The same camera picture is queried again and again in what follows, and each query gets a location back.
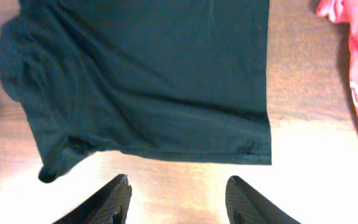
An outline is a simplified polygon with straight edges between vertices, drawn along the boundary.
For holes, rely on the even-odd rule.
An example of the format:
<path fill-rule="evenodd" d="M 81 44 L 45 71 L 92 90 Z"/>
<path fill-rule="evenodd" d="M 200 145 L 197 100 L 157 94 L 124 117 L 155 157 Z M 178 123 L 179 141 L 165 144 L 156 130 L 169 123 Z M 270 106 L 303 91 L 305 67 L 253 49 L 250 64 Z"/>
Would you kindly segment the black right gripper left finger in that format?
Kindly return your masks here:
<path fill-rule="evenodd" d="M 131 196 L 127 175 L 119 174 L 53 224 L 125 224 Z"/>

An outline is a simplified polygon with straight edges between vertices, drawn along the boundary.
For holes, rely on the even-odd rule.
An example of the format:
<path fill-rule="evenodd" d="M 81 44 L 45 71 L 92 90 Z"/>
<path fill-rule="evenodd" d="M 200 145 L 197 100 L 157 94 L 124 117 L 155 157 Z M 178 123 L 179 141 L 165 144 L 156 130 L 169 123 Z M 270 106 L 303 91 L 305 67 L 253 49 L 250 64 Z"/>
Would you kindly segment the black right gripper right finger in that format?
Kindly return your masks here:
<path fill-rule="evenodd" d="M 230 224 L 300 224 L 236 175 L 227 182 L 225 203 Z"/>

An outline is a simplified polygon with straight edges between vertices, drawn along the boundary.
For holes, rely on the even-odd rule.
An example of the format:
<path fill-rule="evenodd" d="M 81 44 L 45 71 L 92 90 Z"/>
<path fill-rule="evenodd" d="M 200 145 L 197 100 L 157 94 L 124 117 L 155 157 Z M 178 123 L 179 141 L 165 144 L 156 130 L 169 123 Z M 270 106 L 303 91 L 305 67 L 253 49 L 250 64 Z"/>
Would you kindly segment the black polo shirt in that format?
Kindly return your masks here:
<path fill-rule="evenodd" d="M 269 165 L 269 2 L 21 1 L 0 80 L 49 183 L 98 151 Z"/>

